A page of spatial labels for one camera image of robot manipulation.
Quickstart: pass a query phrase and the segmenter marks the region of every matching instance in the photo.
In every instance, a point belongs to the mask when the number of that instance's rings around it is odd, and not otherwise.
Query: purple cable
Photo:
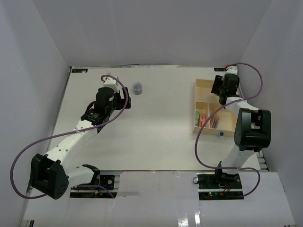
[[[78,131],[88,131],[88,130],[91,130],[91,129],[95,129],[95,128],[99,128],[99,127],[102,127],[102,126],[105,126],[107,125],[108,123],[111,123],[113,122],[115,119],[117,119],[117,117],[119,117],[121,115],[121,113],[124,111],[124,109],[126,108],[126,105],[127,105],[127,102],[128,102],[128,93],[127,93],[127,90],[126,88],[124,87],[124,85],[115,77],[113,76],[110,76],[110,75],[103,75],[101,76],[101,78],[103,77],[110,77],[114,80],[116,80],[120,85],[121,87],[123,88],[125,94],[126,94],[126,97],[125,97],[125,104],[123,106],[123,108],[121,109],[121,111],[111,120],[109,120],[108,122],[105,122],[105,123],[102,123],[102,124],[99,124],[99,125],[95,125],[95,126],[92,126],[92,127],[89,127],[89,128],[85,128],[85,129],[80,129]],[[9,173],[9,179],[10,179],[10,183],[11,183],[11,186],[13,187],[14,191],[22,198],[24,199],[28,199],[28,200],[32,200],[32,199],[38,199],[38,198],[41,198],[41,197],[44,197],[46,196],[45,194],[43,195],[38,195],[38,196],[26,196],[24,194],[22,194],[16,187],[15,185],[15,182],[14,182],[14,168],[15,168],[15,165],[18,161],[18,159],[20,158],[20,156],[27,150],[29,149],[31,146],[37,144],[37,143],[40,143],[40,142],[43,142],[45,140],[50,140],[50,139],[53,139],[53,138],[57,138],[57,137],[61,137],[61,136],[67,136],[67,135],[71,135],[71,134],[75,134],[77,133],[78,131],[69,131],[69,132],[65,132],[65,133],[61,133],[61,134],[58,134],[58,135],[53,135],[53,136],[49,136],[49,137],[45,137],[43,139],[39,139],[29,145],[27,145],[25,148],[22,149],[22,151],[19,152],[19,154],[15,157],[12,165],[11,165],[11,168],[10,168],[10,173]],[[90,187],[100,187],[99,185],[90,185]]]
[[[109,190],[107,190],[105,187],[103,186],[100,186],[100,185],[78,185],[77,187],[81,187],[81,188],[91,188],[91,187],[94,187],[94,188],[102,188],[103,190],[105,190],[112,198],[115,198],[113,196],[112,193],[109,192]]]
[[[229,66],[235,66],[235,65],[247,65],[247,66],[250,66],[251,68],[253,68],[253,69],[259,74],[260,81],[261,81],[261,86],[260,86],[260,89],[259,89],[258,93],[256,93],[254,96],[252,96],[252,97],[250,97],[250,98],[245,98],[245,99],[243,99],[243,100],[249,100],[249,99],[253,99],[253,98],[257,97],[257,96],[261,93],[262,88],[263,88],[263,78],[262,78],[262,76],[261,76],[260,71],[259,71],[257,68],[255,68],[254,66],[252,66],[252,65],[250,65],[250,64],[247,64],[247,63],[236,63],[236,64],[231,64],[231,65],[229,65]],[[210,169],[238,169],[238,168],[236,168],[236,167],[225,167],[225,166],[223,166],[223,167],[217,167],[217,166],[208,166],[208,165],[204,164],[204,163],[199,159],[199,157],[198,157],[197,146],[198,146],[198,141],[199,141],[199,137],[200,137],[200,135],[201,135],[201,132],[202,132],[203,128],[206,126],[207,122],[209,122],[210,119],[211,119],[217,112],[219,112],[220,110],[222,110],[223,108],[225,108],[225,107],[227,107],[228,105],[231,105],[231,104],[233,104],[233,103],[240,102],[240,101],[242,101],[242,99],[238,99],[238,100],[232,101],[232,102],[230,102],[230,103],[228,103],[228,104],[225,104],[225,105],[223,105],[223,106],[220,106],[218,109],[216,109],[216,110],[207,118],[207,120],[206,120],[206,121],[204,122],[204,124],[201,126],[201,129],[200,129],[200,131],[198,132],[198,135],[197,135],[197,138],[196,138],[196,142],[195,142],[195,156],[196,156],[196,159],[198,160],[198,162],[199,162],[201,165],[203,165],[204,167],[210,168]],[[257,187],[259,186],[259,184],[260,184],[261,175],[260,175],[260,173],[259,173],[259,171],[258,171],[257,169],[252,168],[252,167],[240,168],[240,170],[253,170],[253,171],[256,171],[257,174],[258,174],[258,181],[257,181],[256,186],[255,186],[250,192],[244,194],[244,195],[243,195],[243,197],[244,197],[244,196],[247,196],[247,195],[252,194],[252,193],[256,190],[256,188],[257,188]]]

